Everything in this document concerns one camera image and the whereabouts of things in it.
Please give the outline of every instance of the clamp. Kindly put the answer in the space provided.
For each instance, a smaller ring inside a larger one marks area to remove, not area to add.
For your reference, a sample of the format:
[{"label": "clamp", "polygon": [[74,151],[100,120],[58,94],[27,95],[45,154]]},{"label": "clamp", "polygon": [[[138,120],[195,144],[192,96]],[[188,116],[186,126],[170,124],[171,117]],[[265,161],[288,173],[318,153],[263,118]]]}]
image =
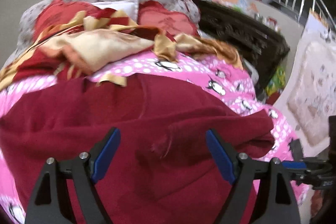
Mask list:
[{"label": "clamp", "polygon": [[214,224],[240,223],[253,180],[260,180],[260,186],[250,224],[301,223],[291,180],[297,184],[312,184],[313,189],[334,186],[335,171],[327,161],[316,158],[283,162],[278,158],[270,162],[253,160],[246,153],[236,152],[215,130],[207,131],[206,143],[223,179],[232,185]]},{"label": "clamp", "polygon": [[94,185],[104,178],[120,138],[119,130],[112,128],[89,152],[72,160],[48,158],[31,194],[25,224],[76,224],[67,179],[73,180],[86,223],[113,224]]}]

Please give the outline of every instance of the red pillow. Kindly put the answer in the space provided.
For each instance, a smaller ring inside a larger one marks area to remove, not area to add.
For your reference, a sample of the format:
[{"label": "red pillow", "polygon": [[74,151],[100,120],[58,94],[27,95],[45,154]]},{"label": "red pillow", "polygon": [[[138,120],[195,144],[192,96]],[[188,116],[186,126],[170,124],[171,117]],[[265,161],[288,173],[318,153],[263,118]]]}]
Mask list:
[{"label": "red pillow", "polygon": [[65,3],[63,0],[53,0],[37,17],[33,41],[40,33],[51,25],[67,24],[79,11],[87,11],[86,15],[91,15],[100,11],[100,8],[93,6],[88,2],[73,1]]},{"label": "red pillow", "polygon": [[171,12],[154,0],[140,4],[138,24],[159,27],[172,36],[179,33],[198,36],[196,25],[190,21],[187,15],[180,12]]}]

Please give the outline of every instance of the red blanket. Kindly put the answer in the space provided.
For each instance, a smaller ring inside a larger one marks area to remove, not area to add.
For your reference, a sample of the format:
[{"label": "red blanket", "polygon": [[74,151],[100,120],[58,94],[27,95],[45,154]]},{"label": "red blanket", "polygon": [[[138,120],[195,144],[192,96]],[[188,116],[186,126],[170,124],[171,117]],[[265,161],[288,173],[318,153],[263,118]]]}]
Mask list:
[{"label": "red blanket", "polygon": [[[103,180],[100,198],[115,224],[211,224],[230,191],[205,143],[215,128],[252,157],[273,145],[265,111],[240,117],[200,87],[163,76],[135,74],[127,87],[85,79],[23,95],[0,119],[1,148],[26,209],[48,157],[88,151],[111,127],[121,144]],[[78,223],[85,223],[70,187]],[[241,223],[254,205],[251,193]]]}]

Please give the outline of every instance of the white pillow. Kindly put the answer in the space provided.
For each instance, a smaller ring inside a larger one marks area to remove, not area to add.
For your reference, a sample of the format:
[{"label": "white pillow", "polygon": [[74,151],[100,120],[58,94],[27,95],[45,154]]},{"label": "white pillow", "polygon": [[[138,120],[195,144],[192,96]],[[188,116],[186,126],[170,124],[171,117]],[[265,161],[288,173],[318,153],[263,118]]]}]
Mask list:
[{"label": "white pillow", "polygon": [[124,10],[124,12],[135,22],[138,22],[139,0],[122,0],[122,1],[104,1],[95,2],[92,5],[100,8],[112,8],[115,10]]}]

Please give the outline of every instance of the dark wooden furniture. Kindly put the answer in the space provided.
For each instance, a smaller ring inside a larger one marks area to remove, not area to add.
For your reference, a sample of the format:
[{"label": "dark wooden furniture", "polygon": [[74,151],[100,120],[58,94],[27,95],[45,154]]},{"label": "dark wooden furniture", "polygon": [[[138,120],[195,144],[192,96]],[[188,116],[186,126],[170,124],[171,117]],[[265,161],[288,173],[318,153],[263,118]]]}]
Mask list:
[{"label": "dark wooden furniture", "polygon": [[208,0],[193,0],[201,12],[199,28],[212,37],[234,45],[258,71],[259,95],[290,48],[284,37],[262,22]]}]

